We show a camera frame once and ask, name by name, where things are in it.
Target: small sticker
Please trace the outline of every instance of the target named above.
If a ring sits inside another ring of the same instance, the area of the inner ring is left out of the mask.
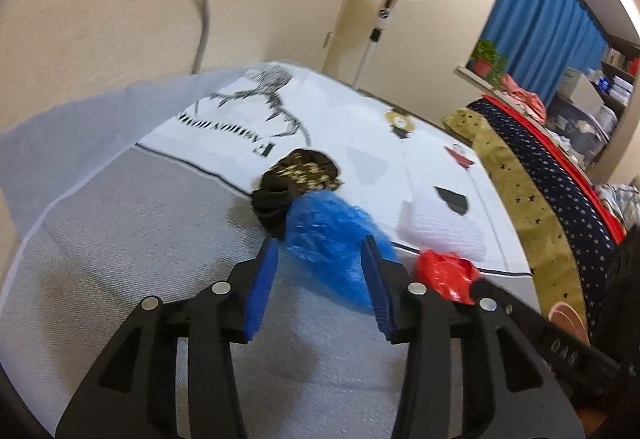
[[[564,119],[564,117],[562,117],[561,115],[559,115],[558,119],[556,120],[556,126],[560,130],[566,130],[566,124],[567,124],[567,120]]]
[[[471,168],[471,165],[475,164],[474,161],[466,158],[465,150],[462,148],[462,146],[455,144],[453,145],[453,148],[449,148],[448,146],[446,146],[445,148],[447,149],[447,152],[449,152],[450,156],[452,156],[452,158],[455,159],[456,162],[465,170],[469,170],[469,168]]]
[[[396,109],[386,111],[385,117],[391,125],[391,132],[400,139],[407,139],[407,134],[414,131],[414,122],[411,118]]]

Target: white pole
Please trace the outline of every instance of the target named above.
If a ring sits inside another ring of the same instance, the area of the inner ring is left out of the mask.
[[[356,71],[356,77],[353,79],[353,83],[351,84],[351,88],[354,88],[355,90],[358,89],[358,86],[360,85],[360,81],[362,80],[362,75],[364,74],[364,71],[367,69],[367,67],[369,67],[369,63],[373,58],[373,53],[376,50],[377,45],[378,45],[377,42],[369,39],[369,43],[367,43],[367,48],[364,50],[364,55],[362,56],[362,59],[360,60],[360,65],[358,66],[358,70]]]

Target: red plastic bag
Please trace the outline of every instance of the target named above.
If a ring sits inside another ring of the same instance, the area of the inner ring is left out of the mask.
[[[415,279],[433,289],[452,302],[473,305],[469,296],[471,284],[480,278],[480,273],[467,259],[455,253],[436,253],[431,249],[418,257]]]

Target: red flower pot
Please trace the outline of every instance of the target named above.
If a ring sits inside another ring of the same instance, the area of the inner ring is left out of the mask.
[[[489,62],[474,62],[471,66],[471,72],[477,74],[482,79],[486,78],[487,74],[491,71],[491,64]]]

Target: metal screw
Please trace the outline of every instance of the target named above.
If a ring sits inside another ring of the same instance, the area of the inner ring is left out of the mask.
[[[155,296],[147,296],[144,300],[142,300],[142,308],[145,311],[152,311],[153,309],[155,309],[156,307],[158,307],[158,304],[160,302],[158,301],[158,298],[156,298]]]
[[[225,281],[216,282],[211,286],[211,290],[214,294],[227,294],[229,291],[231,291],[231,284]]]
[[[409,284],[409,287],[407,287],[407,289],[409,289],[409,292],[411,294],[417,294],[417,295],[423,295],[427,292],[427,286],[420,282],[411,282],[411,284]]]
[[[493,298],[482,298],[480,300],[480,307],[485,311],[495,311],[498,308],[498,304]]]

